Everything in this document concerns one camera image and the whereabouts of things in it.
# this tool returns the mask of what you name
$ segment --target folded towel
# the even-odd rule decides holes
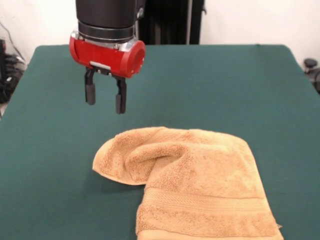
[[[283,240],[248,144],[200,129],[125,131],[96,153],[93,170],[145,185],[138,240]]]

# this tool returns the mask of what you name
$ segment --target green felt surface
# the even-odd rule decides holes
[[[143,186],[92,171],[96,151],[125,130],[166,126],[245,139],[287,240],[320,238],[320,98],[281,45],[148,46],[115,113],[116,81],[67,46],[42,46],[0,122],[1,240],[134,240]]]

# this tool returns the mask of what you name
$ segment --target black cylindrical robot wrist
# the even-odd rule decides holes
[[[76,15],[84,38],[125,43],[135,34],[137,0],[76,0]]]

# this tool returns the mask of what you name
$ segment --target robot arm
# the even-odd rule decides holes
[[[135,35],[145,0],[76,0],[78,30],[70,37],[73,59],[86,67],[85,100],[96,102],[95,72],[117,81],[116,112],[126,111],[126,78],[137,74],[144,62],[145,44]]]

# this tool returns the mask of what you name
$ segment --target orange towel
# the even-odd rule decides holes
[[[96,153],[93,170],[145,185],[138,240],[283,240],[248,144],[199,129],[123,132]]]

